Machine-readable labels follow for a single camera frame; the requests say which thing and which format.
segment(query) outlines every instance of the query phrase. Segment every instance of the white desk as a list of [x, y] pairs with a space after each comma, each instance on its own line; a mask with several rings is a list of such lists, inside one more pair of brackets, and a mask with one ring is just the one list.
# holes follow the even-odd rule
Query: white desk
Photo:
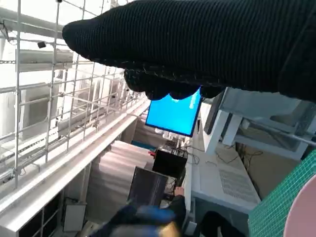
[[[204, 150], [203, 134], [193, 137], [193, 147]], [[192, 150], [199, 157], [198, 165], [192, 165], [192, 197], [216, 203], [239, 212], [248, 213], [260, 198], [234, 148], [218, 144], [216, 153], [229, 162], [226, 164], [217, 155]]]

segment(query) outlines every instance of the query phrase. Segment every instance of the wire rack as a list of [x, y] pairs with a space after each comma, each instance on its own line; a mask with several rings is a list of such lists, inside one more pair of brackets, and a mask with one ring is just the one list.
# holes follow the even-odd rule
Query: wire rack
[[0, 186], [17, 188], [21, 170], [68, 152], [73, 138], [84, 141], [144, 97], [128, 89], [122, 69], [82, 58], [61, 37], [68, 22], [127, 2], [0, 0]]

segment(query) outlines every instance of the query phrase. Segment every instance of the electronic device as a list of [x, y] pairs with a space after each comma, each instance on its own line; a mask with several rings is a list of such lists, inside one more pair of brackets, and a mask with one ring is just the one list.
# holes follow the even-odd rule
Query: electronic device
[[168, 177], [151, 170], [135, 167], [128, 201], [134, 206], [160, 206]]
[[182, 100], [175, 100], [168, 94], [151, 102], [145, 124], [192, 137], [200, 106], [199, 90]]
[[208, 135], [211, 134], [211, 132], [212, 132], [219, 107], [220, 107], [222, 100], [223, 100], [223, 97], [224, 97], [224, 93], [225, 93], [225, 90], [223, 92], [219, 93], [213, 99], [211, 110], [209, 112], [209, 115], [208, 115], [206, 122], [205, 122], [205, 125], [204, 125], [204, 131]]
[[157, 150], [153, 171], [179, 179], [183, 175], [186, 163], [185, 157]]

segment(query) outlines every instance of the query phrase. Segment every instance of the white panel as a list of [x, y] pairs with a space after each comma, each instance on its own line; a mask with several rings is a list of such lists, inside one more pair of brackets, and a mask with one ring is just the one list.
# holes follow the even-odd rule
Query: white panel
[[85, 205], [67, 205], [64, 232], [81, 231], [85, 214]]

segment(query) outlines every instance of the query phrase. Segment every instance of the computer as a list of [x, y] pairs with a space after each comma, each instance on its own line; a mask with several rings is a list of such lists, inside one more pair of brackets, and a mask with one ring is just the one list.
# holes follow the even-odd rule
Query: computer
[[180, 179], [183, 176], [187, 158], [174, 155], [169, 152], [157, 150], [153, 171]]
[[217, 96], [214, 97], [213, 102], [212, 102], [212, 107], [209, 112], [209, 115], [206, 119], [205, 125], [204, 125], [204, 132], [206, 134], [211, 134], [219, 107], [222, 103], [223, 97], [224, 97], [225, 91], [219, 93]]
[[151, 102], [146, 125], [192, 137], [201, 102], [199, 90], [182, 100], [175, 100], [168, 94]]
[[134, 206], [160, 206], [167, 182], [163, 174], [135, 167], [128, 202]]

